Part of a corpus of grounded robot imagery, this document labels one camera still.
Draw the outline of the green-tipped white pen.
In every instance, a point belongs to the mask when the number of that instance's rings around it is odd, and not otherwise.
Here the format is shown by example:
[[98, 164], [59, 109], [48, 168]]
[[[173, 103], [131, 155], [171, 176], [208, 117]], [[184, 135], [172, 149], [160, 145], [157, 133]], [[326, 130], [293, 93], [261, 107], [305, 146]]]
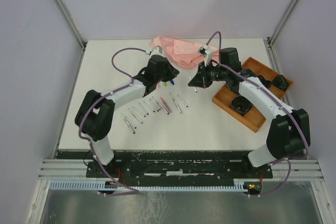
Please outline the green-tipped white pen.
[[121, 115], [122, 115], [125, 123], [127, 124], [128, 128], [132, 132], [132, 134], [135, 134], [135, 128], [133, 127], [132, 123], [129, 121], [129, 119], [124, 114], [121, 114]]

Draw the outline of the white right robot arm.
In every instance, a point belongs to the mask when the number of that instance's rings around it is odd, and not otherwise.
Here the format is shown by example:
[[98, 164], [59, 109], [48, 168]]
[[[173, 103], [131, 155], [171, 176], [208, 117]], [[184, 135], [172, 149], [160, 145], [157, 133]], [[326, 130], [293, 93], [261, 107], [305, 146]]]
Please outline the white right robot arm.
[[254, 177], [260, 167], [293, 157], [310, 147], [309, 116], [304, 109], [296, 110], [282, 102], [270, 91], [270, 84], [261, 81], [252, 70], [244, 69], [236, 48], [219, 50], [219, 59], [213, 60], [214, 50], [203, 45], [199, 54], [204, 57], [198, 65], [196, 75], [188, 86], [208, 88], [214, 81], [224, 81], [225, 86], [240, 99], [246, 99], [266, 119], [271, 121], [266, 142], [247, 155], [242, 162], [241, 172]]

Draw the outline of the light green capped pen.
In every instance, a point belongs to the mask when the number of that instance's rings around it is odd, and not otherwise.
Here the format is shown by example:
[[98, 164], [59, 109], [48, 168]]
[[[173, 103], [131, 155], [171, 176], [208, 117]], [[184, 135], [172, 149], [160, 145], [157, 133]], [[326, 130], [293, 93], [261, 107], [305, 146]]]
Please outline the light green capped pen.
[[175, 106], [176, 106], [179, 114], [183, 114], [183, 112], [182, 112], [182, 110], [181, 110], [178, 102], [176, 101], [176, 99], [175, 99], [175, 97], [174, 97], [174, 95], [172, 93], [170, 93], [170, 97], [172, 98], [172, 100], [173, 100], [173, 102], [174, 102], [174, 104], [175, 104]]

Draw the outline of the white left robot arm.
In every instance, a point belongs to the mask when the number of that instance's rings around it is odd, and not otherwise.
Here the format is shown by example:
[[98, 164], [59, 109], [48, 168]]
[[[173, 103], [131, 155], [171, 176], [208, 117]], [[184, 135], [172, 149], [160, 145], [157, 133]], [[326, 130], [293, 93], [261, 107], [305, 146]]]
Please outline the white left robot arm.
[[180, 72], [163, 56], [153, 55], [146, 67], [115, 90], [102, 95], [90, 90], [85, 95], [75, 117], [79, 127], [79, 137], [89, 142], [92, 153], [99, 162], [98, 171], [105, 177], [116, 171], [114, 153], [110, 147], [108, 134], [111, 130], [115, 110], [125, 104], [147, 96], [156, 89], [159, 82], [167, 82]]

